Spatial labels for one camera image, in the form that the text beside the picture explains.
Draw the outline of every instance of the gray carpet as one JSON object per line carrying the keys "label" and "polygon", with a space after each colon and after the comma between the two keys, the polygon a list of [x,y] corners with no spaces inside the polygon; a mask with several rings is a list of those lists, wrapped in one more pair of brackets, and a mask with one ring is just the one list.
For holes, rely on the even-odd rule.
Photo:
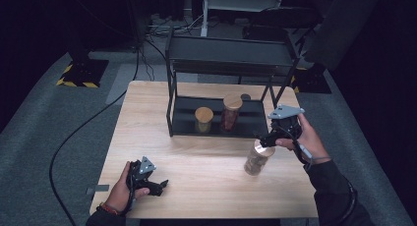
{"label": "gray carpet", "polygon": [[[239,33],[239,26],[227,24],[208,30],[209,36],[240,37]],[[165,39],[153,40],[163,50]],[[165,81],[160,54],[147,43],[145,50],[154,79]],[[89,56],[110,61],[100,88],[55,85],[71,61],[69,55],[64,55],[39,80],[1,133],[0,225],[70,225],[49,185],[49,163],[66,137],[123,93],[136,67],[135,53],[92,52]],[[413,225],[337,86],[328,73],[325,76],[332,94],[297,93],[306,116],[341,172],[359,191],[359,200],[376,225]],[[153,80],[142,60],[137,80]],[[219,78],[190,75],[180,80],[213,83]],[[236,78],[223,80],[236,82]],[[86,195],[86,189],[98,181],[120,104],[110,106],[88,122],[56,157],[55,187],[77,225],[84,225],[89,217],[91,196]],[[138,220],[129,220],[129,225],[138,224]],[[305,220],[283,219],[282,225],[305,225]],[[309,225],[318,225],[317,219],[311,219]]]}

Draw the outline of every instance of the hand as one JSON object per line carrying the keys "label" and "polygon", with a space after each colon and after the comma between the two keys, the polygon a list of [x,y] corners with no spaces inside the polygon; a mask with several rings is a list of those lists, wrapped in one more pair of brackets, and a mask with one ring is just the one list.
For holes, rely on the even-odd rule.
{"label": "hand", "polygon": [[[119,181],[114,185],[105,204],[118,212],[122,212],[129,201],[129,189],[126,185],[126,179],[129,174],[130,162],[126,163],[125,169],[120,176]],[[135,199],[139,199],[149,194],[148,188],[138,189],[135,191]]]}
{"label": "hand", "polygon": [[[317,135],[314,128],[310,125],[309,121],[306,119],[303,113],[298,115],[298,120],[300,121],[301,130],[303,133],[301,134],[298,142],[303,144],[313,155],[313,164],[320,164],[327,161],[330,161],[328,157],[328,152],[325,149],[320,137]],[[275,141],[276,145],[284,146],[289,150],[293,150],[295,148],[292,140],[288,139],[278,139]]]}

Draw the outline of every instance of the brown jar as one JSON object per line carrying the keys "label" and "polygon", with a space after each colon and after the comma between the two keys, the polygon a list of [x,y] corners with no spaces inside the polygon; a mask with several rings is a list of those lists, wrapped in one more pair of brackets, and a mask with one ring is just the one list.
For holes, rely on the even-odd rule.
{"label": "brown jar", "polygon": [[246,173],[256,176],[261,173],[261,170],[267,164],[270,156],[275,153],[275,147],[262,147],[259,140],[255,140],[254,146],[248,154],[248,159],[245,163]]}
{"label": "brown jar", "polygon": [[200,107],[195,112],[196,132],[208,133],[211,129],[211,120],[213,117],[212,110],[208,107]]}
{"label": "brown jar", "polygon": [[239,109],[242,107],[243,101],[240,95],[228,94],[223,98],[223,104],[220,127],[225,132],[231,132],[236,126]]}

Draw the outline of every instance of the cylindrical container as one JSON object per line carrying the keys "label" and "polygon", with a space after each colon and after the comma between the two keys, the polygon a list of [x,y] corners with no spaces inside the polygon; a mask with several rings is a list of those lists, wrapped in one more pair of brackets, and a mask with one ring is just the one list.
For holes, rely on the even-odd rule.
{"label": "cylindrical container", "polygon": [[208,107],[200,107],[195,112],[196,131],[198,133],[208,133],[211,129],[212,110]]}
{"label": "cylindrical container", "polygon": [[244,166],[246,173],[253,176],[259,175],[267,164],[269,157],[274,153],[275,147],[262,147],[260,141],[255,140],[254,147],[251,147]]}
{"label": "cylindrical container", "polygon": [[239,109],[243,104],[240,95],[228,94],[223,98],[223,111],[221,112],[220,127],[225,132],[233,131],[239,117]]}

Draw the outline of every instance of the cork lid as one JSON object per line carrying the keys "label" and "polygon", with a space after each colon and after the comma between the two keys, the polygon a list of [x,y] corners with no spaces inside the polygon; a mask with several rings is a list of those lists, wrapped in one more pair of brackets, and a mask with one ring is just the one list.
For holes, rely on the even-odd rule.
{"label": "cork lid", "polygon": [[208,107],[200,107],[196,110],[196,118],[201,123],[208,123],[211,121],[213,113]]}
{"label": "cork lid", "polygon": [[275,146],[263,147],[259,140],[255,140],[254,147],[255,151],[263,157],[270,157],[275,153]]}
{"label": "cork lid", "polygon": [[223,98],[223,103],[224,106],[227,107],[227,109],[238,110],[242,106],[243,101],[240,95],[238,94],[227,94]]}

